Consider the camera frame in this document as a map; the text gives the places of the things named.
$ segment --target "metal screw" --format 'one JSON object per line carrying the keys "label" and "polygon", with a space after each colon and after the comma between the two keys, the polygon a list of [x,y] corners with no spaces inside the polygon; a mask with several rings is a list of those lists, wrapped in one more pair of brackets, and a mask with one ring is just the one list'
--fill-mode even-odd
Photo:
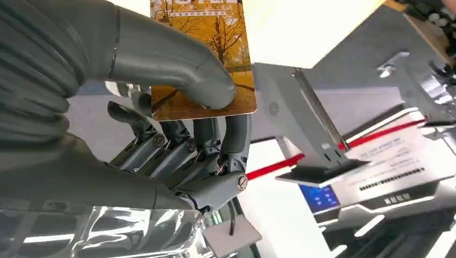
{"label": "metal screw", "polygon": [[155,137],[154,143],[158,147],[162,147],[163,145],[165,145],[165,137],[163,135],[161,135],[161,134],[157,135]]}
{"label": "metal screw", "polygon": [[188,151],[189,151],[189,152],[194,152],[194,151],[196,151],[195,142],[194,142],[194,141],[188,142],[187,148],[188,148]]}
{"label": "metal screw", "polygon": [[391,65],[386,65],[382,73],[379,75],[379,78],[386,78],[390,76],[394,71],[396,70],[396,67],[394,67],[392,64]]}
{"label": "metal screw", "polygon": [[237,179],[237,187],[240,191],[244,191],[247,188],[248,179],[245,175],[239,175]]}
{"label": "metal screw", "polygon": [[217,171],[215,172],[215,175],[218,176],[227,164],[228,164],[228,161],[226,161],[226,160],[222,164],[220,164],[220,166],[217,168]]}
{"label": "metal screw", "polygon": [[427,19],[428,19],[429,21],[435,23],[435,22],[437,22],[437,21],[440,19],[440,14],[435,13],[435,12],[434,12],[434,13],[431,13]]}
{"label": "metal screw", "polygon": [[202,226],[203,226],[202,220],[198,220],[197,222],[195,222],[195,228],[196,228],[196,229],[198,229],[198,228],[200,228],[200,227],[202,227]]}

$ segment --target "gray robotic arm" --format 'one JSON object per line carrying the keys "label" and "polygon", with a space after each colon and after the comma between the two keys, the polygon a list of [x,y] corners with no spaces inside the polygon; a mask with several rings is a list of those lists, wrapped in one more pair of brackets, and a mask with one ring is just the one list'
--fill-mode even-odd
{"label": "gray robotic arm", "polygon": [[[62,114],[68,111],[66,98],[88,79],[165,83],[202,106],[223,108],[236,88],[209,49],[168,26],[99,0],[3,0],[0,31],[1,197],[193,208],[153,179],[97,161],[81,139],[66,133],[68,120]],[[246,133],[241,135],[243,144],[250,141],[247,131],[241,131]],[[237,159],[233,149],[222,146],[222,156]]]}

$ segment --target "metal bracket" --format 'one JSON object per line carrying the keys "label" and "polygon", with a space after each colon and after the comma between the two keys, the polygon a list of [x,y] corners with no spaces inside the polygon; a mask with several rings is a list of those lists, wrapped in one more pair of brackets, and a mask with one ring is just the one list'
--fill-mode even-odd
{"label": "metal bracket", "polygon": [[175,171],[172,176],[165,178],[163,184],[170,189],[178,189],[188,182],[205,178],[217,170],[218,153],[206,157],[203,161],[195,161],[189,166],[183,166]]}
{"label": "metal bracket", "polygon": [[242,172],[232,172],[190,182],[179,187],[178,191],[180,197],[191,200],[196,209],[211,212],[220,209],[246,187],[247,176]]}
{"label": "metal bracket", "polygon": [[435,130],[432,133],[425,134],[424,137],[426,137],[426,138],[428,138],[430,140],[436,141],[436,140],[440,140],[440,139],[445,138],[446,135],[445,135],[445,132],[439,132],[439,131]]}
{"label": "metal bracket", "polygon": [[328,119],[318,118],[318,107],[311,106],[319,101],[314,95],[307,95],[311,89],[302,71],[255,63],[253,75],[259,99],[269,111],[269,120],[297,148],[306,152],[306,160],[311,161],[309,165],[332,168],[348,161],[338,147],[341,138],[333,130],[334,126],[327,123]]}
{"label": "metal bracket", "polygon": [[399,88],[402,99],[417,107],[431,123],[453,123],[456,119],[444,105],[437,104],[413,76],[407,60],[396,64],[396,76],[404,82]]}
{"label": "metal bracket", "polygon": [[182,165],[187,163],[187,161],[196,156],[196,148],[194,145],[195,140],[193,138],[187,139],[170,152],[167,152],[166,156],[163,159],[160,159],[160,162],[156,162],[156,166],[144,166],[143,169],[152,172],[149,172],[150,177],[159,181],[164,180],[167,176],[170,176],[174,171],[178,170]]}
{"label": "metal bracket", "polygon": [[351,174],[370,161],[348,160],[335,168],[327,169],[321,167],[297,166],[289,173],[277,176],[275,179],[307,185],[310,187],[323,188],[337,181],[343,180],[345,176]]}
{"label": "metal bracket", "polygon": [[409,55],[410,55],[410,52],[408,52],[408,51],[399,51],[398,53],[393,55],[382,65],[377,67],[377,70],[381,72],[379,77],[386,78],[386,77],[390,76],[396,70],[395,63],[402,58],[408,57]]}
{"label": "metal bracket", "polygon": [[156,133],[138,144],[135,139],[110,164],[136,174],[148,160],[163,148],[165,143],[165,136],[161,133]]}

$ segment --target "tree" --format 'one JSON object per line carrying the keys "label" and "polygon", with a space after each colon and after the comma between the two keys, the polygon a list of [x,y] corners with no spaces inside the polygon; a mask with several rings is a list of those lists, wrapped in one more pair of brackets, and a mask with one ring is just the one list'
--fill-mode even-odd
{"label": "tree", "polygon": [[241,55],[242,64],[249,64],[250,65],[250,53],[248,51],[248,47],[246,45],[242,45],[240,47],[239,53]]}
{"label": "tree", "polygon": [[205,32],[208,37],[206,44],[216,53],[220,62],[225,64],[226,52],[245,35],[245,25],[238,6],[233,10],[233,5],[217,5],[216,8],[225,9],[227,15],[212,18],[210,29]]}
{"label": "tree", "polygon": [[162,23],[182,31],[183,33],[191,34],[198,30],[198,25],[203,21],[198,16],[173,17],[172,12],[186,11],[196,9],[194,4],[185,6],[175,4],[174,0],[151,0],[151,16]]}

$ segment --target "white surface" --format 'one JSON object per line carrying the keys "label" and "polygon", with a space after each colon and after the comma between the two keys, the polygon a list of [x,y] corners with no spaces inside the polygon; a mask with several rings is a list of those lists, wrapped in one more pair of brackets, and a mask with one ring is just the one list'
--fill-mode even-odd
{"label": "white surface", "polygon": [[108,0],[109,2],[123,8],[141,13],[144,16],[151,16],[150,0]]}
{"label": "white surface", "polygon": [[[247,172],[283,160],[275,140],[252,144]],[[297,184],[276,181],[281,169],[249,182],[238,198],[248,221],[263,239],[256,243],[263,258],[330,257],[315,219]]]}
{"label": "white surface", "polygon": [[312,68],[383,2],[243,1],[251,60]]}
{"label": "white surface", "polygon": [[[415,111],[375,132],[423,118],[419,111]],[[452,164],[456,161],[456,157],[443,139],[433,141],[423,136],[430,132],[433,132],[433,129],[419,128],[416,125],[352,148],[346,153],[348,158],[368,160],[371,163],[350,172],[343,180],[331,185],[340,204],[348,206],[453,176],[455,169]],[[360,187],[417,168],[425,170],[364,191],[360,190]]]}

